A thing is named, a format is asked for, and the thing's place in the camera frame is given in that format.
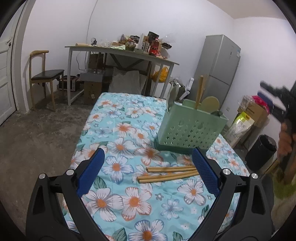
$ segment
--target yellow plastic bag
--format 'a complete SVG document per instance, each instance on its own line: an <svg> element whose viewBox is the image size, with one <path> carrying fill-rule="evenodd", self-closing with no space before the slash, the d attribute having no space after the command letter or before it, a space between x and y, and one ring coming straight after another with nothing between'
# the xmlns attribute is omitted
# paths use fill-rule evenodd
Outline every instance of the yellow plastic bag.
<svg viewBox="0 0 296 241"><path fill-rule="evenodd" d="M156 71L155 74L152 76L152 79L154 82L156 82L156 80L157 80L158 73L159 73L159 71ZM164 67L161 71L159 82L164 83L167 76L168 76L168 68Z"/></svg>

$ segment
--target black chair seat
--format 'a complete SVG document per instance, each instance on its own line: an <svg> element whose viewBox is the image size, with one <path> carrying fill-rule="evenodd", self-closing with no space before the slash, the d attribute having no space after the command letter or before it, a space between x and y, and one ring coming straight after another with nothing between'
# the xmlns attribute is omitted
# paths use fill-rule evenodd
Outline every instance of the black chair seat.
<svg viewBox="0 0 296 241"><path fill-rule="evenodd" d="M46 70L41 72L40 74L35 75L32 77L32 80L48 80L52 79L58 75L61 75L64 72L63 69L53 69L53 70Z"/></svg>

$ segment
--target blue gripper pad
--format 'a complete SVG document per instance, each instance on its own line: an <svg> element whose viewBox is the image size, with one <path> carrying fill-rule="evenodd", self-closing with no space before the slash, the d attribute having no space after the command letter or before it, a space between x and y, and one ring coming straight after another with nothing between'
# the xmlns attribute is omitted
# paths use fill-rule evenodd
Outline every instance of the blue gripper pad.
<svg viewBox="0 0 296 241"><path fill-rule="evenodd" d="M197 148L192 151L192 161L209 193L217 197L220 193L219 178Z"/></svg>
<svg viewBox="0 0 296 241"><path fill-rule="evenodd" d="M94 183L99 171L101 170L104 161L105 153L103 149L97 150L90 158L90 163L80 175L78 179L77 195L81 198L82 195L87 194Z"/></svg>

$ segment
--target white desk leg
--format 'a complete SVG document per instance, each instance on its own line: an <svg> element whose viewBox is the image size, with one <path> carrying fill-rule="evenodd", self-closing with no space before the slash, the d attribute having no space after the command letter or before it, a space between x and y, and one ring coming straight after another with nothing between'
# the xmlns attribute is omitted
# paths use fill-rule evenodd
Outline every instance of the white desk leg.
<svg viewBox="0 0 296 241"><path fill-rule="evenodd" d="M174 68L174 64L172 64L170 66L170 69L168 70L168 76L167 76L167 78L165 80L165 85L163 86L163 90L161 91L161 94L160 94L161 99L163 99L163 97L165 95L165 91L166 91L166 88L168 86L168 82L170 81L170 75L172 74L173 68Z"/></svg>
<svg viewBox="0 0 296 241"><path fill-rule="evenodd" d="M161 66L160 66L158 76L157 76L157 79L156 79L156 83L155 83L154 88L153 88L152 97L155 97L154 94L155 94L155 91L156 91L156 88L157 88L157 85L158 85L158 82L159 82L159 78L161 76L162 69L163 69L163 64L161 64Z"/></svg>
<svg viewBox="0 0 296 241"><path fill-rule="evenodd" d="M70 90L70 81L71 81L71 62L72 62L73 50L69 48L69 58L68 58L68 72L67 72L67 97L68 105L71 105L71 90Z"/></svg>

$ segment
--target trash bin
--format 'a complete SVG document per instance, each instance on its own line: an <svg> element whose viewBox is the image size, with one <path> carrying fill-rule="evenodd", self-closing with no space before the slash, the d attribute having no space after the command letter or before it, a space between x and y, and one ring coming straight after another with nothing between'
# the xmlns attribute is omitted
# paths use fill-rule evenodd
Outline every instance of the trash bin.
<svg viewBox="0 0 296 241"><path fill-rule="evenodd" d="M267 135L260 135L246 155L247 166L257 172L276 152L276 142Z"/></svg>

